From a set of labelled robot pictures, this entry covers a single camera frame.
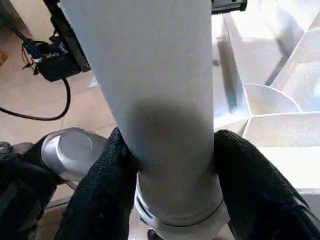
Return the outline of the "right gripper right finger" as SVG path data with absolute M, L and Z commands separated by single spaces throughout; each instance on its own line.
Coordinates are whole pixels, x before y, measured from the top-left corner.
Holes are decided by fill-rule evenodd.
M 215 132 L 213 160 L 237 240 L 320 238 L 320 221 L 308 203 L 248 140 Z

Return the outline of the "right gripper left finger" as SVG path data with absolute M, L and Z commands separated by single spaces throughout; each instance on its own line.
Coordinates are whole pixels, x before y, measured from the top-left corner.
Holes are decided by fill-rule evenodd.
M 56 240 L 127 240 L 138 169 L 119 128 L 79 182 L 62 216 Z

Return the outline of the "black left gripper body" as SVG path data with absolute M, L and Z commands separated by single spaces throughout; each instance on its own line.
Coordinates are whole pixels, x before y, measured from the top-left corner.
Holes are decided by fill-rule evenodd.
M 211 13 L 226 14 L 234 11 L 243 12 L 246 10 L 247 5 L 247 0 L 212 0 Z

